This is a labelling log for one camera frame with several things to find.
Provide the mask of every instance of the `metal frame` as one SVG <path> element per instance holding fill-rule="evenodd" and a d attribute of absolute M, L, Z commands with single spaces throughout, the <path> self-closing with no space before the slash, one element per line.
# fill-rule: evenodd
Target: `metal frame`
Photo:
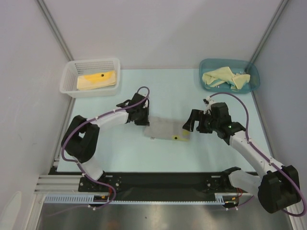
<path fill-rule="evenodd" d="M 41 10 L 50 30 L 52 31 L 55 39 L 57 40 L 58 45 L 60 46 L 64 56 L 66 57 L 66 59 L 68 61 L 72 61 L 73 60 L 73 56 L 67 46 L 67 44 L 65 43 L 55 21 L 53 20 L 46 4 L 44 3 L 44 0 L 35 0 L 39 9 Z M 259 53 L 261 52 L 261 50 L 263 49 L 263 46 L 265 45 L 268 37 L 270 36 L 273 28 L 275 27 L 276 23 L 279 21 L 283 11 L 285 10 L 287 4 L 288 4 L 289 0 L 281 0 L 274 16 L 272 17 L 264 35 L 262 36 L 254 54 L 252 55 L 250 62 L 254 63 L 259 55 Z M 257 96 L 254 92 L 252 92 L 252 96 L 254 99 L 254 103 L 258 112 L 258 115 L 260 117 L 260 122 L 262 125 L 262 128 L 264 130 L 264 134 L 265 134 L 265 138 L 267 140 L 269 149 L 271 154 L 273 154 L 273 150 L 270 144 L 270 138 L 267 134 L 267 127 L 265 125 L 265 123 L 263 122 L 262 119 L 262 115 L 261 115 L 261 111 L 258 105 L 258 101 L 257 101 Z M 69 102 L 69 106 L 66 112 L 66 116 L 65 119 L 63 121 L 62 124 L 62 130 L 60 132 L 58 141 L 57 141 L 57 147 L 56 150 L 54 152 L 54 158 L 52 160 L 52 163 L 50 164 L 50 167 L 57 167 L 58 163 L 59 163 L 59 157 L 60 157 L 60 141 L 63 138 L 66 129 L 68 127 L 69 124 L 69 120 L 70 120 L 70 116 L 73 110 L 73 106 L 75 103 L 75 99 L 71 98 L 70 102 Z M 25 225 L 25 230 L 33 230 L 36 229 L 36 226 L 38 224 L 39 221 L 39 215 L 42 209 L 42 205 L 44 203 L 44 199 L 48 194 L 68 194 L 71 196 L 80 196 L 81 194 L 87 194 L 89 195 L 90 193 L 80 193 L 78 192 L 78 186 L 79 186 L 79 181 L 80 181 L 81 175 L 42 175 L 39 177 L 38 179 L 38 183 L 35 189 L 35 198 L 34 198 L 34 202 L 33 202 L 33 208 L 32 211 L 29 215 L 28 221 L 26 222 Z M 220 198 L 223 198 L 223 196 L 233 196 L 234 193 L 216 193 L 215 194 L 216 197 L 219 197 L 219 201 Z M 133 202 L 133 204 L 144 204 L 144 203 L 148 203 L 148 202 Z M 160 204 L 161 202 L 149 202 L 150 204 Z M 171 204 L 203 204 L 202 202 L 171 202 Z M 289 211 L 293 211 L 296 212 L 297 211 L 297 206 L 291 206 L 288 208 Z M 305 229 L 305 223 L 303 222 L 303 220 L 301 218 L 292 218 L 290 217 L 291 223 L 293 225 L 294 229 Z"/>

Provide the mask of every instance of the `cleaning cloth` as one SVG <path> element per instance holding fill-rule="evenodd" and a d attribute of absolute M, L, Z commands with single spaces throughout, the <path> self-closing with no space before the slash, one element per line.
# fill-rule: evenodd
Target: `cleaning cloth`
<path fill-rule="evenodd" d="M 233 74 L 229 67 L 206 72 L 202 76 L 203 82 L 210 87 L 216 87 L 226 82 L 231 86 L 231 89 L 242 89 L 249 82 L 249 79 L 249 74 Z"/>
<path fill-rule="evenodd" d="M 90 75 L 81 75 L 78 77 L 78 90 L 93 90 L 116 84 L 116 72 L 101 72 Z"/>

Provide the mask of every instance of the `purple cable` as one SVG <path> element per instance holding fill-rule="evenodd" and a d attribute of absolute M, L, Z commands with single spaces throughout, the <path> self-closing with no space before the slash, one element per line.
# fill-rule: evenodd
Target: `purple cable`
<path fill-rule="evenodd" d="M 116 112 L 119 112 L 119 111 L 131 109 L 131 108 L 133 108 L 133 107 L 135 107 L 135 106 L 137 106 L 137 105 L 139 105 L 139 104 L 145 102 L 146 100 L 148 100 L 148 96 L 149 96 L 149 93 L 150 93 L 149 88 L 146 87 L 146 86 L 142 86 L 142 87 L 140 87 L 140 88 L 137 90 L 137 93 L 138 93 L 141 89 L 147 89 L 147 95 L 146 95 L 141 101 L 139 101 L 139 102 L 137 102 L 137 103 L 135 103 L 135 104 L 133 104 L 133 105 L 130 105 L 130 106 L 128 106 L 128 107 L 125 107 L 125 108 L 119 108 L 119 109 L 116 109 L 116 110 L 114 110 L 114 111 L 107 112 L 107 113 L 105 113 L 105 114 L 99 115 L 98 117 L 95 117 L 95 118 L 92 118 L 92 119 L 89 119 L 89 120 L 83 122 L 82 124 L 80 124 L 79 126 L 77 126 L 77 127 L 68 135 L 67 139 L 65 140 L 65 142 L 64 142 L 64 144 L 63 144 L 63 146 L 62 146 L 61 156 L 62 156 L 63 160 L 69 161 L 69 162 L 75 162 L 75 163 L 77 163 L 77 165 L 78 165 L 80 171 L 81 171 L 90 181 L 92 181 L 92 182 L 94 182 L 94 183 L 97 183 L 97 184 L 100 184 L 100 185 L 103 185 L 103 186 L 106 186 L 106 187 L 109 187 L 109 188 L 111 188 L 111 189 L 113 190 L 113 192 L 114 192 L 113 197 L 112 197 L 108 202 L 106 202 L 105 204 L 103 204 L 102 206 L 96 207 L 96 209 L 100 209 L 100 208 L 102 208 L 102 207 L 107 206 L 108 204 L 110 204 L 110 203 L 115 199 L 115 197 L 116 197 L 116 190 L 115 190 L 115 188 L 114 188 L 113 186 L 109 185 L 109 184 L 106 184 L 106 183 L 103 183 L 103 182 L 99 182 L 99 181 L 97 181 L 97 180 L 94 180 L 92 177 L 90 177 L 89 175 L 87 175 L 86 172 L 84 171 L 84 169 L 82 168 L 81 164 L 80 164 L 77 160 L 71 160 L 71 159 L 67 159 L 67 158 L 65 157 L 64 150 L 65 150 L 65 148 L 66 148 L 66 146 L 67 146 L 67 143 L 68 143 L 69 140 L 71 139 L 71 137 L 72 137 L 80 128 L 82 128 L 84 125 L 86 125 L 86 124 L 88 124 L 88 123 L 91 123 L 91 122 L 93 122 L 93 121 L 95 121 L 95 120 L 97 120 L 97 119 L 100 119 L 100 118 L 102 118 L 102 117 L 104 117 L 104 116 L 107 116 L 107 115 L 110 115 L 110 114 L 113 114 L 113 113 L 116 113 Z"/>
<path fill-rule="evenodd" d="M 227 95 L 230 95 L 234 98 L 236 98 L 244 107 L 245 109 L 245 112 L 246 112 L 246 131 L 245 131 L 245 134 L 246 134 L 246 139 L 248 141 L 248 143 L 251 145 L 251 147 L 257 152 L 260 154 L 261 157 L 263 157 L 268 163 L 270 163 L 270 159 L 265 155 L 263 154 L 251 141 L 249 141 L 249 135 L 248 135 L 248 123 L 249 123 L 249 114 L 248 114 L 248 109 L 246 108 L 245 104 L 243 103 L 243 101 L 241 101 L 240 98 L 238 98 L 237 96 L 231 94 L 231 93 L 228 93 L 228 92 L 217 92 L 217 93 L 214 93 L 212 94 L 210 97 L 214 97 L 216 95 L 219 95 L 219 94 L 227 94 Z M 304 195 L 302 194 L 301 190 L 299 189 L 299 187 L 296 185 L 296 183 L 284 172 L 282 171 L 280 168 L 278 168 L 278 166 L 274 163 L 271 164 L 281 175 L 283 175 L 290 183 L 291 185 L 295 188 L 295 190 L 297 191 L 297 193 L 299 194 L 299 196 L 301 197 L 302 199 L 302 202 L 303 202 L 303 206 L 304 206 L 304 209 L 301 213 L 299 214 L 294 214 L 294 213 L 290 213 L 286 210 L 282 210 L 284 213 L 290 215 L 290 216 L 293 216 L 293 217 L 302 217 L 303 215 L 306 214 L 307 212 L 307 203 L 306 203 L 306 200 L 305 200 L 305 197 Z"/>

